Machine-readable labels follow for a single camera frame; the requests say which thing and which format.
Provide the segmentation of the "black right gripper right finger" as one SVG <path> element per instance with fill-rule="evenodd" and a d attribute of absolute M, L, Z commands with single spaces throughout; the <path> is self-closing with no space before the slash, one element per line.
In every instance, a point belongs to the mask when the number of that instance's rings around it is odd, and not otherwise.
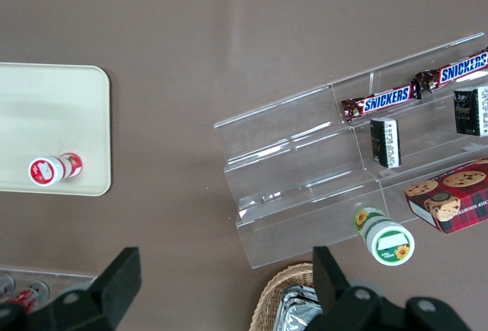
<path fill-rule="evenodd" d="M 365 286 L 352 286 L 326 246 L 313 248 L 313 287 L 323 313 L 308 330 L 375 330 L 380 297 Z"/>

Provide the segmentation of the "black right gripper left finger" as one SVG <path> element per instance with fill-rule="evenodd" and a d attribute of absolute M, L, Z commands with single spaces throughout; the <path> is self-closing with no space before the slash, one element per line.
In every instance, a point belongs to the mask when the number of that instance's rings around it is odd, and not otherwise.
<path fill-rule="evenodd" d="M 141 284 L 140 250 L 127 247 L 89 286 L 72 288 L 51 303 L 51 329 L 115 330 Z"/>

